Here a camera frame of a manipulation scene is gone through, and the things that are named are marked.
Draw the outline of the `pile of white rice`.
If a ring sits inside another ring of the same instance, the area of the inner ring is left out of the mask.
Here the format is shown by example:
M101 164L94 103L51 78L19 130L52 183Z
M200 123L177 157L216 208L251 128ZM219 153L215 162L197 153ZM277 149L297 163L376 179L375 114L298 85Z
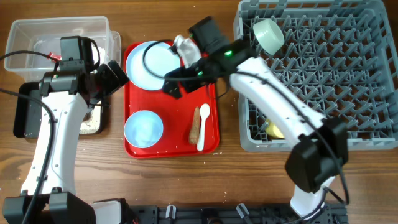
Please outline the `pile of white rice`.
M101 111L92 110L87 113L83 118L83 122L80 127L80 134L94 134L100 130L101 127Z

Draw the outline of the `red snack wrapper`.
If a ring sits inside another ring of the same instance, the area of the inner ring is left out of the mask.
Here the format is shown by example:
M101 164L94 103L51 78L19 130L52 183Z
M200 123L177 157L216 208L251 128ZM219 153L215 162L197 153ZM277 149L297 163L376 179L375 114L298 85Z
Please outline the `red snack wrapper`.
M53 61L60 61L62 59L62 56L59 54L54 54L53 52L50 52L48 54L49 57L51 57L53 59Z

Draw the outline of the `small light blue plate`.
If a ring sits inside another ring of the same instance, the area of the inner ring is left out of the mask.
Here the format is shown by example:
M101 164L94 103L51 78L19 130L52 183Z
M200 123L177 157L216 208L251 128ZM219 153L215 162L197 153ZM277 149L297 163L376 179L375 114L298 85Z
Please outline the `small light blue plate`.
M128 117L124 125L126 141L137 148L154 146L161 139L164 124L159 115L149 110L141 110Z

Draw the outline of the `green bowl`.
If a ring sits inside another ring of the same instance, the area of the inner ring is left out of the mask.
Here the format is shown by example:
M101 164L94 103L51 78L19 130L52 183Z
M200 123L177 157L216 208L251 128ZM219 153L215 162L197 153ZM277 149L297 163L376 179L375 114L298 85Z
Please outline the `green bowl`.
M285 43L281 29L272 19L255 23L253 31L259 45L270 55L274 55Z

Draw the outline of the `yellow plastic cup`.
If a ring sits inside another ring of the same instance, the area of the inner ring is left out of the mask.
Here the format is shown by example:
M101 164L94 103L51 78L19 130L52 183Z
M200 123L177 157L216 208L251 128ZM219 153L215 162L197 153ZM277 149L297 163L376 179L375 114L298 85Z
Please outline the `yellow plastic cup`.
M268 135L270 135L273 138L278 138L278 139L284 138L284 135L282 134L282 132L271 120L267 119L266 122L267 122L267 128L265 129L265 132Z

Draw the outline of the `white napkin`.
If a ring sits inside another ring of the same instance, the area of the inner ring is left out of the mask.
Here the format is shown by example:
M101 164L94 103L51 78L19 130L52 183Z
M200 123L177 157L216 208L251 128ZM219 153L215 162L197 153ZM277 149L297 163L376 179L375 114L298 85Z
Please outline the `white napkin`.
M91 45L91 48L92 48L94 63L100 62L99 64L102 64L109 62L108 53L105 50L105 48L102 48L100 46L96 47L94 44Z

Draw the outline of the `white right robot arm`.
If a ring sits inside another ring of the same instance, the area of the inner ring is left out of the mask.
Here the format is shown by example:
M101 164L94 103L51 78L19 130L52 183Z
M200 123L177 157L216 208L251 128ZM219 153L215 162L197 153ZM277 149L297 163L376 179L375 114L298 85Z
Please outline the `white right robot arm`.
M330 184L348 161L345 122L307 106L282 84L243 40L192 40L176 37L172 52L183 68L166 74L167 82L211 83L227 78L282 132L291 148L285 170L295 184L290 207L301 220L321 212Z

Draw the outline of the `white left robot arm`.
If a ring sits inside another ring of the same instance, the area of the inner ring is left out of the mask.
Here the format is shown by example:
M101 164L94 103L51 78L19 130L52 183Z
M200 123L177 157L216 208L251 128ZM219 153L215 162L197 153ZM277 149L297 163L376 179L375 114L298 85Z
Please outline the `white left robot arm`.
M4 201L8 223L125 223L133 212L126 201L109 199L90 205L75 195L75 159L87 112L129 81L112 60L94 65L62 61L39 83L41 124L34 159L18 197Z

